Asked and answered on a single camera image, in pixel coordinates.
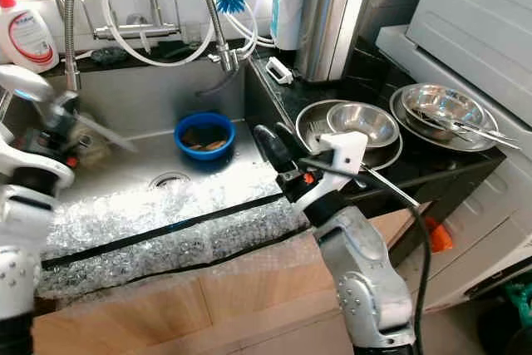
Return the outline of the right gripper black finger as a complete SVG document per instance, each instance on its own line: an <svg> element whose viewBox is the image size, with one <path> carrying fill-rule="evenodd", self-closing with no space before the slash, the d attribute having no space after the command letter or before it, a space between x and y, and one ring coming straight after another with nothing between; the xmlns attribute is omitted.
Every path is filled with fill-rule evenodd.
<svg viewBox="0 0 532 355"><path fill-rule="evenodd" d="M276 127L276 159L281 166L301 166L312 154L295 131L287 126Z"/></svg>
<svg viewBox="0 0 532 355"><path fill-rule="evenodd" d="M279 173L288 173L292 169L292 155L288 146L273 128L255 126L254 139L262 157Z"/></svg>

